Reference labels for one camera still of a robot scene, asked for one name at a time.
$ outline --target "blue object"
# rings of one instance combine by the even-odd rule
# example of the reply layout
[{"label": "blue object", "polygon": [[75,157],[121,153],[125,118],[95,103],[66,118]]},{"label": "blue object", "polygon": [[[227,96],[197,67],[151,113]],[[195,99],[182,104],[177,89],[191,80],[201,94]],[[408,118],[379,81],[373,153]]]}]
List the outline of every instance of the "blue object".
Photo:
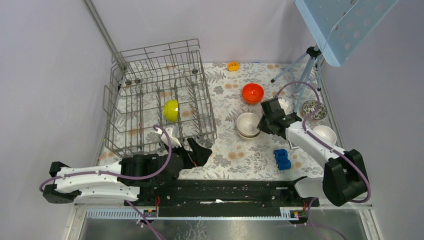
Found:
[{"label": "blue object", "polygon": [[398,0],[294,2],[327,63],[339,67]]},{"label": "blue object", "polygon": [[274,150],[275,161],[277,162],[278,170],[286,170],[292,167],[292,163],[289,160],[289,154],[285,149]]}]

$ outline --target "metal base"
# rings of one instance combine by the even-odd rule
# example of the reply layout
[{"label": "metal base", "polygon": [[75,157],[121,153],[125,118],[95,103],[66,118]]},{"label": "metal base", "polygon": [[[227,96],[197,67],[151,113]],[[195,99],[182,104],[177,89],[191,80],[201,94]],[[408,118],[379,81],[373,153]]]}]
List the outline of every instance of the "metal base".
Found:
[{"label": "metal base", "polygon": [[295,181],[176,180],[141,187],[135,206],[154,206],[159,217],[276,217],[280,207],[303,207]]}]

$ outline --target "metal wire basket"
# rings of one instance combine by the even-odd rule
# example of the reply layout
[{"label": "metal wire basket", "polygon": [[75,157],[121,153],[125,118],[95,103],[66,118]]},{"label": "metal wire basket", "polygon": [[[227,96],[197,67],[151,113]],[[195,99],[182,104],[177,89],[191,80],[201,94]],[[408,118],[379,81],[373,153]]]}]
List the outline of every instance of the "metal wire basket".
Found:
[{"label": "metal wire basket", "polygon": [[[212,146],[217,128],[199,49],[199,40],[190,39],[112,55],[110,83],[103,90],[106,148],[120,157],[163,151],[155,124],[174,126],[183,144],[194,137]],[[164,104],[173,99],[179,103],[177,122],[163,116]]]}]

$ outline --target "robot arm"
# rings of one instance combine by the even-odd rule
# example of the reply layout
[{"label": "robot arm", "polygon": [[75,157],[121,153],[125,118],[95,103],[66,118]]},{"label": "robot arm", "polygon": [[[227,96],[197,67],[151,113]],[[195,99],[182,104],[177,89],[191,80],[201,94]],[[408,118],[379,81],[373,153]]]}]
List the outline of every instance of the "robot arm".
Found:
[{"label": "robot arm", "polygon": [[333,151],[344,153],[353,164],[367,177],[361,154],[356,150],[345,149],[328,143],[332,149],[327,149],[313,139],[302,128],[302,119],[295,113],[286,115],[277,98],[271,98],[261,103],[263,116],[257,128],[267,134],[280,136],[298,145],[324,169],[324,177],[303,178],[295,184],[300,197],[327,198],[336,206],[358,197],[367,191],[366,185],[358,173],[344,159]]},{"label": "robot arm", "polygon": [[54,184],[44,187],[43,197],[53,204],[66,204],[84,198],[137,201],[142,187],[175,181],[182,169],[206,164],[212,151],[198,145],[191,137],[187,142],[192,151],[185,150],[183,146],[174,147],[166,168],[142,180],[137,178],[158,171],[165,164],[167,156],[137,154],[108,165],[83,168],[71,168],[58,161],[52,162],[49,173],[58,178]]}]

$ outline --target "red bowl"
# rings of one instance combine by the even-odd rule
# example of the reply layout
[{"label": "red bowl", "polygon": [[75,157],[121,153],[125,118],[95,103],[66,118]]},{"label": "red bowl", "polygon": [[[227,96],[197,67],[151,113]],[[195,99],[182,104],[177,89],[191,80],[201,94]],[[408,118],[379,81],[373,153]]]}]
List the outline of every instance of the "red bowl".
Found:
[{"label": "red bowl", "polygon": [[241,90],[241,96],[249,104],[257,104],[264,97],[264,89],[257,83],[248,83]]}]

